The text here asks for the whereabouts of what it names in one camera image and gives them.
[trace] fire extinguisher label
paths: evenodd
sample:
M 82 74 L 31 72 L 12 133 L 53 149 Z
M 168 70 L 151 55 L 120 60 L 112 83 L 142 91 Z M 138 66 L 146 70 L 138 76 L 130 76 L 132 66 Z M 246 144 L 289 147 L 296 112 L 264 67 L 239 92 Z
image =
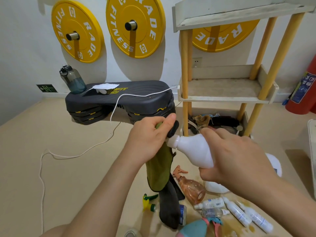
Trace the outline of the fire extinguisher label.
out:
M 315 79 L 316 75 L 306 72 L 306 75 L 302 78 L 300 83 L 298 83 L 297 87 L 295 88 L 291 100 L 299 104 L 302 101 L 303 97 L 306 95 L 307 91 L 313 85 Z

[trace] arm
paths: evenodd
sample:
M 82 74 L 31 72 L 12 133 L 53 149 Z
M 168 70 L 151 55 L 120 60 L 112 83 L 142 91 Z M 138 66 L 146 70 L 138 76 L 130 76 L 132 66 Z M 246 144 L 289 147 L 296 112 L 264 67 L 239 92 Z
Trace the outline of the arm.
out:
M 127 142 L 91 197 L 66 227 L 62 237 L 114 237 L 132 182 L 162 146 L 176 114 L 146 117 L 134 124 Z M 163 124 L 156 129 L 156 124 Z
M 264 151 L 250 138 L 203 128 L 214 168 L 200 168 L 203 180 L 223 184 L 274 218 L 291 235 L 316 233 L 316 203 L 278 177 Z

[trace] green towel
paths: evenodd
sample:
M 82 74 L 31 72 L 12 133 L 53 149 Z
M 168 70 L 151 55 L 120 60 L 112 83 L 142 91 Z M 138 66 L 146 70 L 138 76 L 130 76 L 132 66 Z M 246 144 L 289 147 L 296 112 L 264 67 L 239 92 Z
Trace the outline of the green towel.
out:
M 168 183 L 171 163 L 175 155 L 176 153 L 172 153 L 172 148 L 164 142 L 157 154 L 146 162 L 148 184 L 152 191 L 159 192 Z

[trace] yellow weight plate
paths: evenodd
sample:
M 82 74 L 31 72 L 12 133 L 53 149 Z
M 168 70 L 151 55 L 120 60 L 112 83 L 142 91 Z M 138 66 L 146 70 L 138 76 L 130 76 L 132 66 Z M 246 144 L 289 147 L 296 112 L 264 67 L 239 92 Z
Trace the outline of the yellow weight plate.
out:
M 259 20 L 193 29 L 193 45 L 207 52 L 220 52 L 242 42 L 255 29 Z
M 83 63 L 99 58 L 103 33 L 97 19 L 83 4 L 58 1 L 52 10 L 52 24 L 59 42 L 73 58 Z
M 166 30 L 160 0 L 107 0 L 106 22 L 115 44 L 133 58 L 153 54 Z

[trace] fire extinguisher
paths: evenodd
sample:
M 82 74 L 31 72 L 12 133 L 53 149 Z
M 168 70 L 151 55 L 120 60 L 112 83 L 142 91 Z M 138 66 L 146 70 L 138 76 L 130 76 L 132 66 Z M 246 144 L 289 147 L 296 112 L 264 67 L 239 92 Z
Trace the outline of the fire extinguisher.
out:
M 298 115 L 316 113 L 316 55 L 307 68 L 305 76 L 293 91 L 285 108 Z

